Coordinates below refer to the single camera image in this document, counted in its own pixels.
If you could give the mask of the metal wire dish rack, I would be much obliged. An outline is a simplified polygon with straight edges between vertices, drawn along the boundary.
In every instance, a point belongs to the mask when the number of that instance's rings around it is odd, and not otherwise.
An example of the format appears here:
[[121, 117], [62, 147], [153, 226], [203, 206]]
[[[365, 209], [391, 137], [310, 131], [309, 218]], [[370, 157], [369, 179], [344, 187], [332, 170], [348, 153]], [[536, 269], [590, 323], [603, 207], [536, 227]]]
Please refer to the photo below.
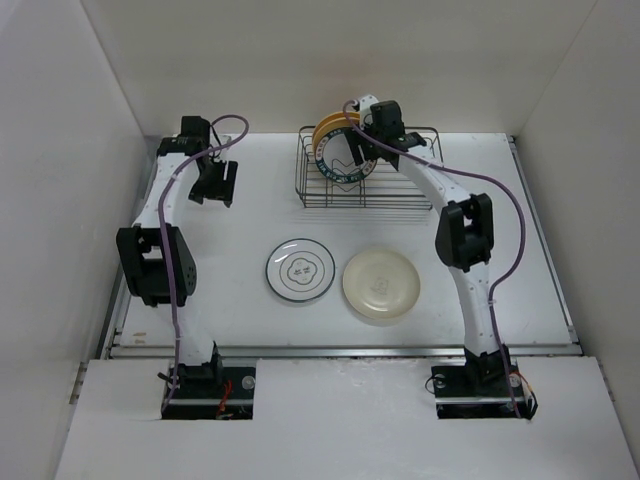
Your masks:
[[420, 190], [384, 160], [359, 182], [341, 184], [325, 177], [315, 163], [313, 129], [299, 129], [296, 153], [295, 192], [306, 208], [432, 209]]

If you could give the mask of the teal banded lettered plate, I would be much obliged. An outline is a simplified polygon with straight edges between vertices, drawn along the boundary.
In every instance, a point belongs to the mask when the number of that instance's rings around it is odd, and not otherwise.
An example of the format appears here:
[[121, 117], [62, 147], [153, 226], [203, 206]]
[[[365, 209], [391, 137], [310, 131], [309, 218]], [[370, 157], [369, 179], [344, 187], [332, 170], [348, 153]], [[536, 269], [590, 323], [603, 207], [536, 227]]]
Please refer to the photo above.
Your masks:
[[314, 147], [319, 172], [337, 184], [359, 183], [376, 168], [376, 160], [367, 160], [352, 128], [340, 127], [322, 136]]

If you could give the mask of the cream plate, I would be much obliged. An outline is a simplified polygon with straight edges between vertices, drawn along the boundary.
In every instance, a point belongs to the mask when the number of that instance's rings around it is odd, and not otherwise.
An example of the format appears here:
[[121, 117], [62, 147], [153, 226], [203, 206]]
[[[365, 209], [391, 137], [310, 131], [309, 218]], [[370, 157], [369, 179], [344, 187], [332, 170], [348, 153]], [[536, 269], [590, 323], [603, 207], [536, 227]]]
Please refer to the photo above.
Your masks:
[[417, 304], [421, 279], [414, 264], [400, 252], [371, 248], [346, 264], [342, 289], [364, 323], [387, 327], [400, 323]]

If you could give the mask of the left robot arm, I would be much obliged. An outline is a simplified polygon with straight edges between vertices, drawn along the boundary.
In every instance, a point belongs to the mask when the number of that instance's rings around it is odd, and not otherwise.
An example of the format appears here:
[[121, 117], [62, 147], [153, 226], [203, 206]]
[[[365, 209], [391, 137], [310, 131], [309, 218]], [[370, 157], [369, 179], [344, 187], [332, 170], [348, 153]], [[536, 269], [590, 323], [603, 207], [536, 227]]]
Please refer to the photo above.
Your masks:
[[189, 384], [205, 397], [221, 390], [224, 373], [211, 363], [212, 337], [183, 312], [196, 290], [197, 267], [180, 224], [190, 202], [232, 205], [238, 163], [225, 156], [233, 143], [205, 118], [184, 116], [179, 133], [163, 138], [156, 150], [155, 177], [141, 212], [116, 234], [130, 294], [170, 326], [177, 364], [193, 367]]

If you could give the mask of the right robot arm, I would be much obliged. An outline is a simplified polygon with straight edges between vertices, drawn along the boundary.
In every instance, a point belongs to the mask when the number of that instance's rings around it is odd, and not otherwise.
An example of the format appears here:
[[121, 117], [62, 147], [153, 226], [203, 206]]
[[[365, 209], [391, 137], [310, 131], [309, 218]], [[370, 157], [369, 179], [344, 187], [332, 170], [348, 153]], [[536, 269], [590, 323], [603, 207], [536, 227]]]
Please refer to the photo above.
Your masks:
[[409, 179], [439, 215], [436, 254], [454, 280], [464, 321], [465, 386], [487, 393], [500, 379], [500, 346], [490, 316], [489, 269], [494, 246], [492, 201], [445, 172], [418, 132], [408, 132], [399, 104], [366, 95], [346, 104], [360, 115], [354, 133], [366, 159], [383, 159]]

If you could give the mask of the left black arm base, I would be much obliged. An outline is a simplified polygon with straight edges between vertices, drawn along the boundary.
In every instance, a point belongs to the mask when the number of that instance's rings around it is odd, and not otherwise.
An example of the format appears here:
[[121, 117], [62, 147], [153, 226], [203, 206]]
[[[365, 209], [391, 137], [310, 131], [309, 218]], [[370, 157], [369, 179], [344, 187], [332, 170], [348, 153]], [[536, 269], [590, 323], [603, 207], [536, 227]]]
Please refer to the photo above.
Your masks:
[[161, 403], [163, 420], [252, 420], [256, 387], [256, 364], [218, 359], [201, 366], [178, 368], [172, 388], [173, 369], [159, 372], [165, 383]]

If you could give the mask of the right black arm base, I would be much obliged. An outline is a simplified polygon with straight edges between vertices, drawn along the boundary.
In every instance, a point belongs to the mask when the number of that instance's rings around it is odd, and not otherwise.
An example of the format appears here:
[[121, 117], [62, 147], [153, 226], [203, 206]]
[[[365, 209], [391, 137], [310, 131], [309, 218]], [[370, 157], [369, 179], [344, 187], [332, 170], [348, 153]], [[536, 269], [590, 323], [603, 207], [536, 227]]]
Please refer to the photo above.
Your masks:
[[531, 420], [538, 401], [531, 385], [516, 365], [511, 366], [510, 386], [504, 374], [484, 386], [475, 386], [462, 365], [436, 365], [425, 388], [431, 386], [439, 420], [510, 419]]

